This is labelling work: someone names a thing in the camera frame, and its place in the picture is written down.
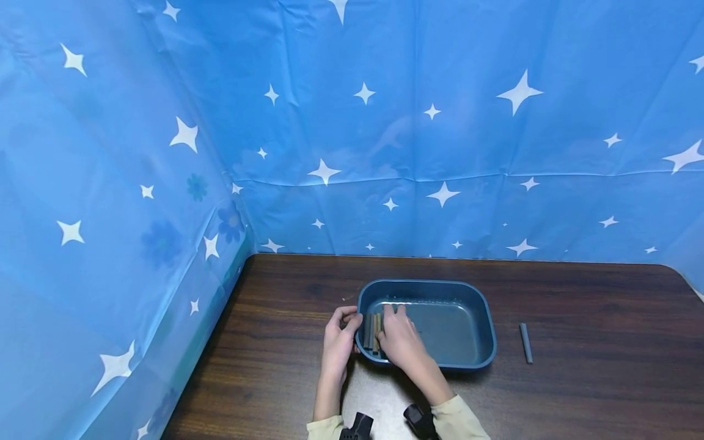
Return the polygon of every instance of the right hand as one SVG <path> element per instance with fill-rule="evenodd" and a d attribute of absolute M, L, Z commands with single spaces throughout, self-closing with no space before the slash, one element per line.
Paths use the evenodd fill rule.
<path fill-rule="evenodd" d="M 435 360 L 406 316 L 406 306 L 394 313 L 391 304 L 384 304 L 384 331 L 377 335 L 387 358 L 401 368 L 420 389 L 430 405 L 436 406 L 455 396 Z"/>
<path fill-rule="evenodd" d="M 387 358 L 407 375 L 429 358 L 415 324 L 406 316 L 406 306 L 398 306 L 394 313 L 391 304 L 384 304 L 384 331 L 377 334 Z"/>

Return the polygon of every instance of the wooden table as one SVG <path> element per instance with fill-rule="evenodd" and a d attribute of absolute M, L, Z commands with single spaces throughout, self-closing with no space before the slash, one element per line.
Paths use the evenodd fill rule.
<path fill-rule="evenodd" d="M 704 439 L 704 303 L 663 266 L 260 254 L 250 258 L 165 439 L 304 439 L 322 331 L 378 278 L 453 279 L 491 308 L 498 354 L 451 384 L 493 439 Z M 535 358 L 518 329 L 528 324 Z M 416 390 L 354 365 L 343 416 L 413 439 Z"/>

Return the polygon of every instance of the blue backdrop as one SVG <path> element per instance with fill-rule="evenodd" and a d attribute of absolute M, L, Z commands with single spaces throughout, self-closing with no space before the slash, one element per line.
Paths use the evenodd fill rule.
<path fill-rule="evenodd" d="M 0 426 L 158 438 L 254 251 L 704 288 L 698 0 L 6 0 Z"/>

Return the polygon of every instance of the sleeve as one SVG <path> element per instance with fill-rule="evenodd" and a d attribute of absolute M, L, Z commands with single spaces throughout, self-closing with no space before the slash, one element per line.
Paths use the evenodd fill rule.
<path fill-rule="evenodd" d="M 489 440 L 479 419 L 461 397 L 455 396 L 431 410 L 435 430 L 442 440 Z"/>
<path fill-rule="evenodd" d="M 341 415 L 308 423 L 306 425 L 308 440 L 340 440 L 340 434 L 344 428 L 342 423 Z"/>

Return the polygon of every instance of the wrist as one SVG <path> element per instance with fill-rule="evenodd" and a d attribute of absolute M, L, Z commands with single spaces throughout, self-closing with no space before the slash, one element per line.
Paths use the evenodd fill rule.
<path fill-rule="evenodd" d="M 313 407 L 313 422 L 329 419 L 340 415 L 340 398 L 342 384 L 339 378 L 320 375 L 318 387 L 315 392 L 315 406 Z"/>
<path fill-rule="evenodd" d="M 431 406 L 445 403 L 455 396 L 450 384 L 430 356 L 425 356 L 406 372 Z"/>

